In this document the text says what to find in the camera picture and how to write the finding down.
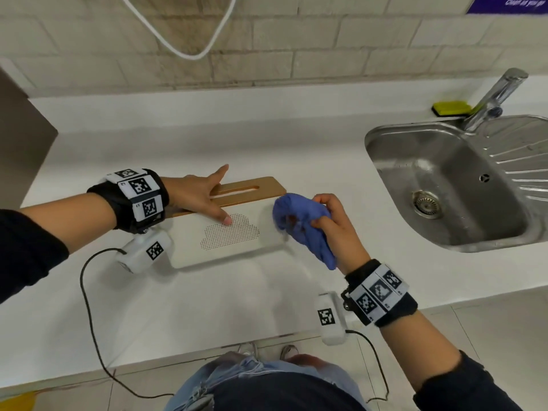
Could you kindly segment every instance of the sink drain strainer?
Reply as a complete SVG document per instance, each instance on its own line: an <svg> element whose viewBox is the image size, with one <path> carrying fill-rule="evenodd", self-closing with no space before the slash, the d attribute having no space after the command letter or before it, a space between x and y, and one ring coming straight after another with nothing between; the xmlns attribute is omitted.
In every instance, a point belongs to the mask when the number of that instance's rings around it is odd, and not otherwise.
<svg viewBox="0 0 548 411"><path fill-rule="evenodd" d="M419 190L413 193L415 212L428 219L437 219L442 215L440 201L432 193Z"/></svg>

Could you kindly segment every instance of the stainless steel sink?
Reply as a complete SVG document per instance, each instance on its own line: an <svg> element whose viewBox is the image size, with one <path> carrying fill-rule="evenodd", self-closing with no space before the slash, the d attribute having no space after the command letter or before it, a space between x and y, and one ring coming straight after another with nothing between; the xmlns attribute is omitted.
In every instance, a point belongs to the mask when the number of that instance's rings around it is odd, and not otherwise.
<svg viewBox="0 0 548 411"><path fill-rule="evenodd" d="M470 136L457 122L379 127L366 151L407 223L445 248L546 241L548 121L508 117Z"/></svg>

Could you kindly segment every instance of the black wire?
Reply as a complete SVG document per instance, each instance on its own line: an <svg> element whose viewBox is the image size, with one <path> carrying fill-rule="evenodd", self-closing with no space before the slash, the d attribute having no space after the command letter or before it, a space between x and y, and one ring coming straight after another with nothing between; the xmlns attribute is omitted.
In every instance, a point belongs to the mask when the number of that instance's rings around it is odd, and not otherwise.
<svg viewBox="0 0 548 411"><path fill-rule="evenodd" d="M377 354L375 350L375 346L373 346L371 341L363 333L360 333L359 331L346 331L346 333L357 334L357 335L360 335L362 338L366 339L367 343L371 346L371 349L373 349L373 353L375 354L375 358L377 359L377 363L379 364L382 380L384 381L384 385L386 386L386 396L384 398L380 398L380 397L370 398L366 401L366 404L368 404L370 401L373 401L373 400L388 401L388 394L390 393L390 389L388 388L388 382L386 381L386 377L384 376L384 371L382 370L382 366L380 365L379 355Z"/></svg>
<svg viewBox="0 0 548 411"><path fill-rule="evenodd" d="M105 373L115 382L118 382L122 387L124 387L126 390L131 392L133 395L135 395L138 398L147 398L147 399L153 399L153 398L160 398L160 397L173 397L175 394L161 394L161 395L154 395L154 396L147 396L147 395L139 395L135 391L133 391L131 388L129 388L126 384L121 382L121 380L117 379L112 373L108 371L108 369L105 366L105 363L103 362L103 359L101 357L101 353L99 352L99 346L97 345L97 338L95 337L95 331L93 330L93 320L92 320L92 311L89 307L89 300L88 296L86 295L86 290L84 289L84 271L86 270L86 267L88 266L89 262L98 256L99 254L102 254L107 251L118 251L121 254L127 254L126 251L120 248L107 248L103 249L99 252L96 252L91 257L88 258L84 266L82 267L82 271L80 273L80 288L82 289L82 295L84 296L84 302L86 303L86 309L88 311L88 319L89 319L89 330L92 332L92 339L93 344L95 345L95 351L97 352L97 357L99 358L99 362L101 362L101 367L105 371Z"/></svg>

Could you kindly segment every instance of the person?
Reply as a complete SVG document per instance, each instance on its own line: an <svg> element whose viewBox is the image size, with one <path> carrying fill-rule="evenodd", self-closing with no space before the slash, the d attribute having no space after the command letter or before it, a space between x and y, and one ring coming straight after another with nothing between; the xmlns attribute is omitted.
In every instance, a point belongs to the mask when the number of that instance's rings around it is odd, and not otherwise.
<svg viewBox="0 0 548 411"><path fill-rule="evenodd" d="M160 178L169 206L208 215L227 225L229 215L209 198L228 166L208 177ZM332 194L318 194L331 218L314 220L324 231L348 282L373 262L363 247L343 205ZM100 194L88 192L54 202L0 211L0 303L25 286L48 276L69 254L115 228L113 206ZM419 409L520 410L496 386L483 366L449 342L416 308L380 325L416 394ZM168 401L166 411L348 410L369 409L356 383L338 366L306 354L261 362L255 356L229 353L207 364Z"/></svg>

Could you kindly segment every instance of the faucet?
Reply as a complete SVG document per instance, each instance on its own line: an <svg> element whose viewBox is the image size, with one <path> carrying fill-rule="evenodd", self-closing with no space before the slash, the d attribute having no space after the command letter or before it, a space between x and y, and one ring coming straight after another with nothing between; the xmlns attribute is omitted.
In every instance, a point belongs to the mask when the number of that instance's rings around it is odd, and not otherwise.
<svg viewBox="0 0 548 411"><path fill-rule="evenodd" d="M462 121L462 130L469 135L475 135L476 130L484 121L500 117L503 114L502 103L528 77L527 72L518 68L510 68L504 72L504 75L478 102L470 115Z"/></svg>

